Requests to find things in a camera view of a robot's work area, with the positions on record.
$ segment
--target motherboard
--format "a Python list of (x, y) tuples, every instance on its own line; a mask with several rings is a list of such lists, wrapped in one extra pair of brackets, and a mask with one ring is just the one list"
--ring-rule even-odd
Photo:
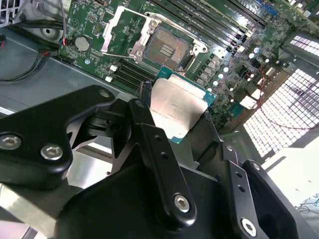
[(132, 94), (171, 69), (216, 97), (221, 128), (296, 28), (319, 33), (283, 0), (73, 0), (59, 57)]

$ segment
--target black cable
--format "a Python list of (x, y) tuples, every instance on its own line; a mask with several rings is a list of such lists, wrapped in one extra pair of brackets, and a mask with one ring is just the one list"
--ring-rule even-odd
[(19, 34), (31, 39), (32, 41), (40, 44), (41, 46), (44, 46), (44, 47), (52, 49), (52, 50), (59, 49), (59, 45), (58, 44), (50, 42), (50, 41), (47, 41), (47, 40), (44, 40), (42, 38), (39, 38), (38, 36), (33, 35), (32, 33), (28, 32), (27, 30), (24, 30), (23, 28), (21, 28), (19, 26), (11, 24), (11, 25), (8, 25), (6, 27), (11, 29), (11, 30), (13, 30), (14, 32), (17, 32), (17, 33), (19, 33)]
[(24, 21), (16, 23), (15, 26), (24, 28), (49, 28), (63, 30), (63, 24), (61, 22), (50, 20)]
[(62, 23), (63, 23), (63, 35), (62, 35), (62, 44), (66, 45), (65, 37), (66, 37), (66, 18), (64, 14), (63, 0), (59, 0), (62, 14)]
[(44, 64), (49, 59), (49, 57), (50, 57), (50, 54), (48, 52), (44, 54), (39, 53), (33, 65), (27, 71), (11, 79), (0, 79), (0, 85), (11, 85), (11, 84), (19, 83), (34, 76), (43, 68)]

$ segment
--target capacitor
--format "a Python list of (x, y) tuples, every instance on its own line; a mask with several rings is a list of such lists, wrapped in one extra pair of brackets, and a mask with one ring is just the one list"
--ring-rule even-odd
[(224, 67), (223, 68), (223, 72), (227, 73), (229, 71), (229, 68), (228, 67)]
[(229, 91), (233, 91), (234, 90), (234, 87), (232, 85), (230, 85), (230, 84), (228, 84), (227, 87), (228, 87)]
[(79, 36), (75, 39), (74, 45), (78, 51), (87, 51), (90, 48), (90, 41), (85, 36)]
[(235, 101), (231, 96), (228, 96), (228, 99), (229, 99), (230, 103), (233, 103)]
[(256, 48), (254, 49), (254, 52), (255, 52), (255, 53), (259, 53), (259, 52), (260, 52), (260, 48), (259, 48), (259, 47), (256, 47)]

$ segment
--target dimm slot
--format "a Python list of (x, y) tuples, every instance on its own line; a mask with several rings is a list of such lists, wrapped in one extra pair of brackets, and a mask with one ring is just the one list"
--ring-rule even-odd
[(194, 29), (196, 29), (197, 31), (199, 31), (201, 34), (203, 34), (204, 36), (208, 37), (209, 39), (211, 39), (213, 42), (215, 42), (217, 45), (223, 47), (224, 49), (227, 49), (228, 46), (226, 46), (223, 42), (221, 42), (219, 39), (216, 39), (215, 37), (210, 36), (207, 32), (204, 32), (202, 29), (200, 29), (198, 26), (194, 25), (191, 22), (188, 22), (188, 19), (185, 17), (182, 17), (178, 14), (176, 14), (173, 10), (169, 9), (169, 7), (167, 7), (163, 2), (161, 2), (160, 0), (151, 0), (151, 2), (153, 2), (154, 4), (160, 6), (161, 8), (163, 8), (164, 10), (166, 10), (167, 12), (169, 12), (170, 14), (174, 15), (176, 18), (178, 18), (179, 20), (181, 20), (185, 25), (188, 25)]

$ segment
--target ram slot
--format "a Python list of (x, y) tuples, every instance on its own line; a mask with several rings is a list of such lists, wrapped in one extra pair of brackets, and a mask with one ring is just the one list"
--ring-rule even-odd
[(236, 0), (227, 0), (229, 3), (231, 3), (234, 7), (237, 8), (237, 10), (242, 13), (245, 17), (247, 17), (252, 22), (255, 22), (257, 25), (259, 25), (262, 28), (265, 28), (267, 26), (267, 23), (262, 20), (260, 17), (249, 11), (247, 8), (245, 8), (242, 4), (237, 2)]
[(140, 78), (141, 81), (146, 81), (146, 80), (152, 81), (155, 78), (155, 75), (152, 75), (151, 73), (145, 70), (142, 70), (141, 68), (127, 61), (122, 62), (121, 70), (125, 70), (127, 72), (132, 73), (135, 77)]
[(207, 29), (209, 29), (206, 31), (211, 32), (211, 34), (213, 34), (215, 37), (221, 37), (223, 39), (222, 41), (227, 41), (228, 45), (240, 44), (240, 42), (238, 41), (238, 39), (235, 38), (235, 36), (227, 32), (227, 29), (221, 29), (218, 24), (216, 24), (214, 21), (211, 21), (202, 14), (198, 13), (196, 9), (189, 6), (187, 3), (175, 0), (167, 1), (175, 7), (177, 7), (178, 9), (180, 9), (181, 11), (183, 11), (191, 19), (195, 19), (197, 22), (201, 23), (200, 25), (203, 25)]
[(200, 23), (195, 22), (192, 17), (189, 16), (185, 16), (185, 13), (180, 13), (180, 10), (178, 11), (178, 9), (176, 7), (174, 7), (173, 5), (168, 5), (168, 2), (163, 2), (161, 0), (151, 0), (151, 2), (161, 8), (163, 8), (165, 11), (167, 11), (168, 13), (172, 14), (173, 16), (175, 16), (176, 18), (178, 18), (179, 20), (182, 21), (182, 23), (184, 23), (185, 25), (196, 29), (199, 33), (201, 33), (202, 35), (204, 35), (205, 37), (207, 37), (208, 39), (211, 39), (214, 43), (216, 43), (217, 45), (223, 47), (224, 49), (229, 48), (229, 43), (225, 43), (223, 41), (223, 39), (221, 39), (220, 37), (216, 36), (216, 34), (212, 33), (212, 32), (207, 32), (207, 29), (205, 29)]
[(236, 39), (245, 35), (245, 31), (235, 26), (232, 22), (229, 22), (221, 15), (213, 12), (211, 9), (208, 9), (205, 5), (197, 0), (179, 0), (179, 2), (182, 2), (182, 4), (186, 4), (195, 9), (198, 16), (203, 18), (206, 17), (206, 19), (214, 22), (215, 25), (219, 26), (220, 31), (226, 31)]
[(229, 6), (224, 0), (198, 0), (203, 5), (211, 9), (212, 11), (217, 12), (218, 14), (224, 16), (229, 21), (234, 22), (235, 24), (245, 28), (247, 30), (252, 27), (256, 27), (255, 21), (251, 20), (246, 14), (242, 14), (242, 11), (235, 7)]

